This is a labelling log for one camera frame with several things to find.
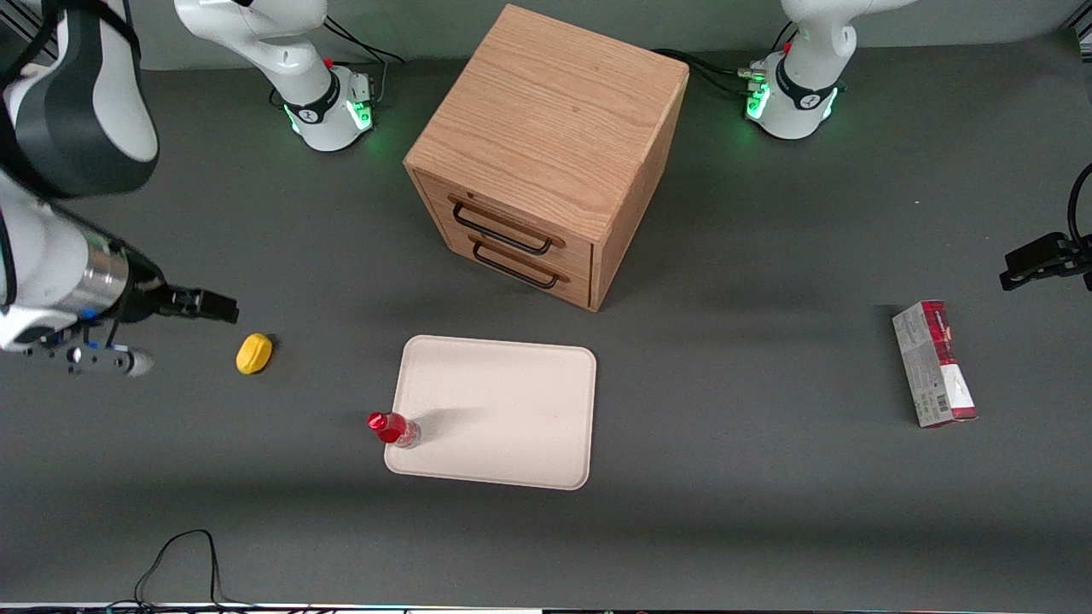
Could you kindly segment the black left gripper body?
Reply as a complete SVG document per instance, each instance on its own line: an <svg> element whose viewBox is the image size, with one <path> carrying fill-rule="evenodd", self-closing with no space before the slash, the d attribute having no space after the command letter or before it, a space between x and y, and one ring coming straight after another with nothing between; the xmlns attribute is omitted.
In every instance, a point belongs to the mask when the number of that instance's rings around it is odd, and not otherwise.
<svg viewBox="0 0 1092 614"><path fill-rule="evenodd" d="M1065 248L1068 250L1068 255L1064 256L1058 275L1060 278L1080 276L1085 288L1091 292L1091 235L1076 239L1066 238Z"/></svg>

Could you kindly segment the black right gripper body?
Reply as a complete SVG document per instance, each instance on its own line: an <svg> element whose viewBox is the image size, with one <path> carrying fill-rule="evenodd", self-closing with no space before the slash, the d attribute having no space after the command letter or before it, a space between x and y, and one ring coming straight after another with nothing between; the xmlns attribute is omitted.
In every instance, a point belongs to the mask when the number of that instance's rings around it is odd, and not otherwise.
<svg viewBox="0 0 1092 614"><path fill-rule="evenodd" d="M118 246L119 255L128 264L124 291L112 305L112 319L129 324L152 316L175 317L174 290L149 257L136 249Z"/></svg>

